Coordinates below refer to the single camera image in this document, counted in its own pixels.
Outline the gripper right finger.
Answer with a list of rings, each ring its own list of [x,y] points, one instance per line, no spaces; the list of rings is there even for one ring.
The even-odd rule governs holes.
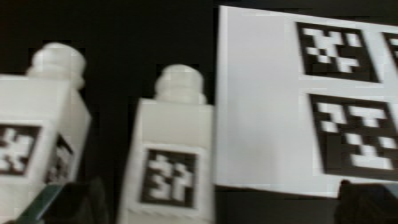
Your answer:
[[[335,224],[398,224],[398,184],[342,181]]]

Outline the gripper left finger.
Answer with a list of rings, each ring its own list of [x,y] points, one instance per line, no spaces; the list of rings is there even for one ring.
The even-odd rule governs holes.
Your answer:
[[[111,224],[102,180],[51,184],[15,224]]]

